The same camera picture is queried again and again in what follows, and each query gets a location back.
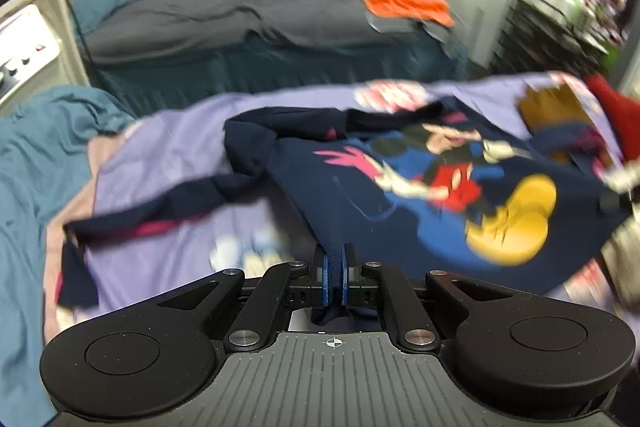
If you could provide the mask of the navy Mickey Mouse sweater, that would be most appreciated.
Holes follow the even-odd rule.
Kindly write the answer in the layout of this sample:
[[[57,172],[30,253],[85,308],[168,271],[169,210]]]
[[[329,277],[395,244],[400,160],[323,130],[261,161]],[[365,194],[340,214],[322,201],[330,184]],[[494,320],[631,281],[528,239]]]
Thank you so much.
[[[441,269],[543,294],[600,253],[631,216],[591,171],[550,157],[584,126],[515,138],[452,98],[413,112],[266,107],[224,124],[231,169],[63,231],[58,301],[98,304],[87,247],[166,233],[271,182],[331,262],[360,261],[408,277]]]

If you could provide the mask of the purple floral bed sheet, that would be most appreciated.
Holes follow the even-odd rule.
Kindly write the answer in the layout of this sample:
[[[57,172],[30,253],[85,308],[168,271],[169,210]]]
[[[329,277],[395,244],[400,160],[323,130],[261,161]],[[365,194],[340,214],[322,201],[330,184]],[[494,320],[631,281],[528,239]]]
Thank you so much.
[[[272,93],[222,94],[185,110],[162,110],[136,121],[113,138],[88,145],[91,180],[49,223],[43,287],[44,335],[52,338],[77,322],[169,291],[220,269],[241,268],[252,277],[279,261],[307,259],[312,239],[282,193],[265,185],[247,199],[208,218],[134,246],[88,251],[87,265],[99,289],[95,307],[64,307],[62,281],[65,223],[144,202],[190,179],[227,169],[222,127],[230,117],[262,106],[334,106],[382,110],[416,109],[453,96],[498,127],[520,138],[528,130],[518,101],[528,89],[567,84],[608,148],[613,164],[623,153],[597,98],[578,79],[560,72],[492,76],[480,81],[374,80],[353,86],[312,86]]]

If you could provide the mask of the dark teal far bed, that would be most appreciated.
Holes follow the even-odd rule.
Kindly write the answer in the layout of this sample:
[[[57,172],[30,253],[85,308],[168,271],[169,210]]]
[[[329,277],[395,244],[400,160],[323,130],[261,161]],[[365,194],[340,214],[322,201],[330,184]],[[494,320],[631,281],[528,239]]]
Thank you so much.
[[[378,79],[460,80],[467,60],[463,43],[441,43],[424,31],[407,40],[326,50],[284,48],[253,36],[209,51],[96,64],[90,81],[113,95],[129,114],[143,117],[163,109],[184,109],[224,93],[256,94]]]

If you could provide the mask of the grey blanket on far bed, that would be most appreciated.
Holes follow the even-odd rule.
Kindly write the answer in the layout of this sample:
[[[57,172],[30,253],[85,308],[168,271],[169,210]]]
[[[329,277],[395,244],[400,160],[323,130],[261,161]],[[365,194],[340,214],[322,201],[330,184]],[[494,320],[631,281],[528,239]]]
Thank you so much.
[[[232,46],[257,36],[275,46],[332,49],[447,31],[415,18],[384,20],[362,0],[134,0],[81,35],[111,65]]]

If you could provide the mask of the teal blanket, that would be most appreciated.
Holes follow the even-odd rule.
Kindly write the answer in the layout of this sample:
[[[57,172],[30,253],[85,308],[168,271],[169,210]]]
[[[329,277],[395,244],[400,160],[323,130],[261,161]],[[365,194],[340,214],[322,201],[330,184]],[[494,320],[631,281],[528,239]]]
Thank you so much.
[[[88,144],[134,120],[111,95],[54,87],[1,121],[1,422],[54,414],[39,376],[46,228],[90,179]]]

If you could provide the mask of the red garment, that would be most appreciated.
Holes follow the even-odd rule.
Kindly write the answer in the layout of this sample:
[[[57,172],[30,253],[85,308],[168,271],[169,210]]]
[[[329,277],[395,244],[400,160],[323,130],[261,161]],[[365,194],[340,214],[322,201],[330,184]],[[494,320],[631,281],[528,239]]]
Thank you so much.
[[[591,75],[585,83],[604,109],[624,161],[636,160],[640,155],[640,107],[637,101],[614,90],[602,75]]]

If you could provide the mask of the white appliance with control panel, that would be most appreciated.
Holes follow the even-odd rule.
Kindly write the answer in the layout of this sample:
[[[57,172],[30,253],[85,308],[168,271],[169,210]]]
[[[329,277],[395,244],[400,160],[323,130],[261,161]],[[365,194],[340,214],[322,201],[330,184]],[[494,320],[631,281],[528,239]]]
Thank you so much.
[[[1,115],[55,86],[87,86],[70,0],[1,0]]]

